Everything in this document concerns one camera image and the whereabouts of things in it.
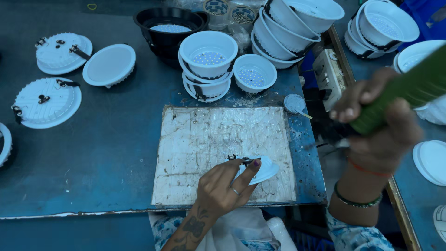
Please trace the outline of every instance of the green tool handle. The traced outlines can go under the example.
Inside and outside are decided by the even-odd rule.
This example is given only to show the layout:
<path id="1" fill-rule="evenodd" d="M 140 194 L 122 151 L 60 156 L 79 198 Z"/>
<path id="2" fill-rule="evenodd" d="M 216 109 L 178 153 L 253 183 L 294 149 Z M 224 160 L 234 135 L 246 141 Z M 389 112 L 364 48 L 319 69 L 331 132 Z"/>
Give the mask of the green tool handle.
<path id="1" fill-rule="evenodd" d="M 362 107 L 350 126 L 368 135 L 385 124 L 384 112 L 397 97 L 406 99 L 412 108 L 421 107 L 446 94 L 446 45 L 432 53 L 409 72 L 388 83 L 373 103 Z"/>

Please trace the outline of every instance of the hand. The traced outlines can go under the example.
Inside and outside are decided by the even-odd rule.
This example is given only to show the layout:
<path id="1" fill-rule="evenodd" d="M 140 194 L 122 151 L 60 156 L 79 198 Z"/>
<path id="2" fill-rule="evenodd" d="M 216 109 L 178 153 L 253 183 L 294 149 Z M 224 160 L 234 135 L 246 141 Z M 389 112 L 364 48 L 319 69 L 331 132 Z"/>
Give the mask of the hand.
<path id="1" fill-rule="evenodd" d="M 398 74 L 394 70 L 386 67 L 376 71 L 371 80 L 357 82 L 344 91 L 330 112 L 330 118 L 342 123 L 355 120 L 361 113 L 361 105 L 373 102 L 396 76 Z M 415 112 L 402 98 L 395 99 L 387 107 L 385 116 L 388 126 L 368 137 L 349 138 L 347 156 L 364 169 L 393 173 L 406 151 L 422 138 L 423 131 L 417 123 Z"/>
<path id="2" fill-rule="evenodd" d="M 229 160 L 216 165 L 203 175 L 198 182 L 194 207 L 206 210 L 209 217 L 217 220 L 220 216 L 245 205 L 257 187 L 257 184 L 248 184 L 259 171 L 262 162 L 260 159 L 253 160 L 231 185 L 242 162 L 242 159 Z"/>

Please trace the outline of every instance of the ring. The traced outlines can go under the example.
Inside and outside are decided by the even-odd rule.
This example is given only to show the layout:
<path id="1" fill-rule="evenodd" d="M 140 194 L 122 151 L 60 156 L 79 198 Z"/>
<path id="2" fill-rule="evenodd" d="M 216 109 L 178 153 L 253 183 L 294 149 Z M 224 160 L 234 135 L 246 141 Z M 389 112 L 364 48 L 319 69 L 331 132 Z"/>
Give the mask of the ring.
<path id="1" fill-rule="evenodd" d="M 234 188 L 232 188 L 232 190 L 234 190 L 234 192 L 235 192 L 238 196 L 240 196 L 240 193 L 237 192 L 237 190 L 235 190 Z"/>

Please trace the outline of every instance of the bracelet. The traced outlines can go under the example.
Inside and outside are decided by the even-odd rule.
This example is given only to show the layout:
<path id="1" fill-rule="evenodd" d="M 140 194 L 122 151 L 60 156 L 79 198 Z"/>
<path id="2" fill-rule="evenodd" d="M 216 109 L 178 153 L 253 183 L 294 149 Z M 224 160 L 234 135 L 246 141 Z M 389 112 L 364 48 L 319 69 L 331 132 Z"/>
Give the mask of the bracelet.
<path id="1" fill-rule="evenodd" d="M 351 164 L 354 168 L 356 168 L 356 169 L 358 169 L 358 170 L 360 170 L 360 171 L 362 171 L 362 172 L 366 172 L 366 173 L 370 173 L 370 174 L 373 174 L 373 175 L 376 175 L 376 176 L 381 176 L 381 177 L 386 177 L 386 178 L 390 178 L 390 177 L 392 177 L 392 174 L 391 174 L 391 173 L 380 173 L 380 172 L 372 172 L 372 171 L 369 171 L 369 170 L 365 170 L 364 168 L 362 168 L 362 167 L 356 165 L 355 163 L 353 163 L 353 162 L 350 160 L 350 158 L 348 159 L 348 162 L 350 162 L 350 164 Z"/>
<path id="2" fill-rule="evenodd" d="M 336 184 L 334 185 L 334 188 L 335 188 L 334 192 L 336 193 L 336 196 L 337 196 L 342 202 L 344 202 L 344 203 L 347 204 L 347 205 L 354 206 L 354 207 L 360 207 L 360 208 L 373 207 L 373 206 L 378 205 L 378 204 L 381 202 L 381 200 L 383 199 L 383 194 L 381 194 L 377 199 L 375 199 L 375 200 L 372 201 L 372 202 L 369 202 L 369 203 L 356 203 L 356 202 L 352 202 L 352 201 L 349 201 L 349 200 L 345 199 L 344 197 L 342 197 L 342 196 L 339 194 L 339 192 L 338 192 L 338 183 L 337 183 L 337 182 L 336 182 Z"/>

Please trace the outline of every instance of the blue table surface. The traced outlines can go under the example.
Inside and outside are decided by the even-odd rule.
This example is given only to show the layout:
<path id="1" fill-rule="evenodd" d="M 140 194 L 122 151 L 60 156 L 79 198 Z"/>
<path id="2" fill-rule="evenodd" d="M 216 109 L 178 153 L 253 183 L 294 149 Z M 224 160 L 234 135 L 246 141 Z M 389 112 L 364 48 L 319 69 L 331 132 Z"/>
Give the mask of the blue table surface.
<path id="1" fill-rule="evenodd" d="M 335 1 L 345 11 L 345 17 L 335 22 L 335 28 L 355 79 L 369 79 L 378 68 L 392 65 L 396 52 L 363 61 L 346 47 L 344 33 L 350 18 L 359 6 L 356 0 Z M 436 139 L 446 142 L 446 126 L 435 125 L 421 119 L 419 124 L 425 132 L 423 141 Z M 421 175 L 413 162 L 412 151 L 404 157 L 395 174 L 395 180 L 422 249 L 425 251 L 446 250 L 446 243 L 437 234 L 433 222 L 435 208 L 446 205 L 446 187 L 434 185 Z"/>
<path id="2" fill-rule="evenodd" d="M 7 8 L 0 15 L 0 122 L 12 133 L 12 156 L 0 168 L 0 217 L 66 212 L 180 209 L 150 204 L 164 105 L 207 106 L 184 90 L 181 72 L 160 62 L 130 16 Z M 82 104 L 68 121 L 50 129 L 14 122 L 11 105 L 31 81 L 51 77 L 36 65 L 36 40 L 73 32 L 88 37 L 93 52 L 117 43 L 136 51 L 136 68 L 111 89 L 88 85 L 82 67 L 63 77 L 81 84 Z M 290 93 L 303 96 L 296 68 L 278 72 L 258 106 L 283 105 Z M 245 96 L 232 81 L 226 99 Z M 232 107 L 219 100 L 208 106 Z M 325 185 L 310 121 L 288 120 L 297 198 L 291 204 L 326 203 Z"/>

